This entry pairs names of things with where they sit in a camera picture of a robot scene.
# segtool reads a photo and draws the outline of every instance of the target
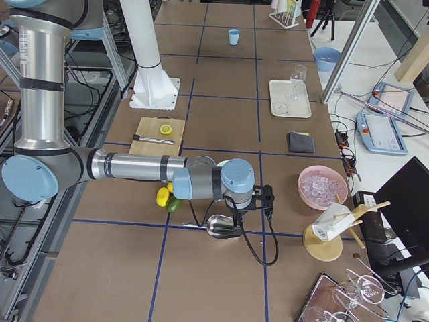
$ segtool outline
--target black tripod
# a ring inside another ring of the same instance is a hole
[[[335,12],[334,12],[334,6],[335,6],[336,0],[326,0],[326,13],[324,14],[323,18],[320,20],[316,28],[313,30],[313,32],[310,34],[310,37],[314,36],[315,33],[318,31],[320,26],[323,23],[322,29],[325,30],[326,26],[328,25],[329,20],[332,20],[332,28],[330,31],[330,39],[335,39]]]

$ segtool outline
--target cutting board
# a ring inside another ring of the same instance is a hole
[[[161,134],[161,125],[168,124],[172,127],[172,133]],[[130,154],[143,154],[150,156],[178,156],[182,143],[185,121],[182,119],[142,117],[135,134],[149,138],[173,140],[174,144],[161,144],[145,141],[133,141],[129,149]]]

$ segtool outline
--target blue cable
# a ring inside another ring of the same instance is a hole
[[[404,298],[402,299],[402,302],[400,305],[400,310],[397,312],[396,322],[399,322],[400,320],[401,311],[402,311],[402,308],[404,307],[405,299],[407,297],[407,293],[408,293],[408,290],[410,289],[411,283],[413,283],[413,280],[415,280],[417,275],[419,275],[421,272],[423,272],[423,270],[419,270],[417,273],[415,273],[413,277],[411,277],[411,280],[408,282],[407,288],[405,289]]]

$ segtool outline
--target table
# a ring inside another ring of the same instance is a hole
[[[185,119],[181,155],[216,161],[244,158],[256,184],[273,187],[277,264],[258,264],[243,238],[215,240],[192,221],[188,205],[173,214],[155,203],[161,183],[102,180],[88,183],[33,321],[294,321],[318,275],[345,280],[345,268],[365,269],[351,238],[335,262],[319,262],[302,243],[304,228],[321,214],[305,205],[298,175],[321,164],[343,173],[303,21],[281,30],[260,5],[164,2],[156,33],[164,69],[181,78],[172,112],[120,104],[106,138],[110,152],[127,152],[141,117]],[[227,30],[239,28],[238,46]],[[283,119],[269,110],[268,82],[308,66],[310,119]],[[309,131],[315,154],[286,148],[291,130]],[[200,218],[208,201],[194,201]],[[225,213],[217,203],[212,213]],[[271,260],[273,240],[260,212],[246,214],[256,252]]]
[[[353,22],[351,21],[338,21],[335,28],[335,40],[331,41],[330,25],[328,25],[325,30],[319,30],[312,38],[313,46],[315,48],[330,46],[341,51],[352,27]],[[368,24],[367,29],[358,43],[350,62],[354,64],[377,66],[380,64],[393,62],[395,59],[396,55],[385,39],[379,26],[375,22],[371,22]],[[369,68],[365,66],[354,66],[349,64],[345,68],[339,83],[342,85],[342,89],[346,93],[361,95],[371,92],[374,84],[377,83],[381,75],[386,72],[389,66],[390,65],[388,64],[387,66]],[[405,89],[414,88],[412,83],[400,83],[396,80],[394,72],[399,66],[400,63],[396,62],[386,74],[384,81]],[[322,87],[326,86],[331,73],[332,72],[319,72]],[[417,91],[415,89],[412,91],[414,96],[411,106],[423,111],[428,111],[427,106],[424,104]],[[365,95],[363,98],[367,99],[368,97],[369,94]],[[354,124],[353,122],[342,117],[355,120],[356,114],[363,108],[362,105],[354,102],[353,100],[350,100],[349,98],[339,98],[339,95],[333,95],[328,102],[328,106],[330,113],[336,112],[336,114],[341,117],[340,120],[347,125],[348,129],[353,129]],[[429,124],[429,115],[415,111],[410,111],[409,114],[418,118],[423,123]],[[334,115],[331,115],[331,119],[333,121],[338,120],[338,118]],[[419,131],[414,130],[402,123],[398,122],[397,124],[399,125],[402,134],[419,133]],[[339,130],[342,131],[344,128],[340,125]],[[406,156],[386,156],[381,154],[372,154],[365,149],[361,143],[359,135],[355,137],[352,132],[349,132],[349,137],[351,148],[355,151],[357,156],[356,167],[361,177],[360,181],[355,176],[352,194],[359,190],[372,192],[378,191],[378,189],[381,188],[383,184],[386,183],[413,156],[417,156],[420,161],[422,161],[422,163],[429,168],[429,141],[427,136],[404,138],[408,149],[408,155]],[[399,244],[398,241],[396,241],[396,243],[398,243],[397,247],[399,249],[404,248],[402,243]],[[402,253],[405,257],[410,256],[408,251],[404,251]],[[424,281],[424,285],[429,284],[428,279],[423,274],[420,274],[419,277]],[[419,311],[426,311],[429,307],[429,291],[419,288],[419,292],[420,296],[422,297],[420,300],[407,300],[407,303],[412,306],[412,309],[403,311],[401,317],[402,321],[411,321],[416,319],[414,316],[415,313]],[[393,318],[396,317],[400,300],[401,297],[393,297],[389,301],[384,302],[386,309],[392,314]]]

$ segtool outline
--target blue bucket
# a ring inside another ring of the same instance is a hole
[[[317,70],[319,72],[329,72],[334,69],[335,64],[339,61],[341,53],[331,47],[320,47],[314,51]]]

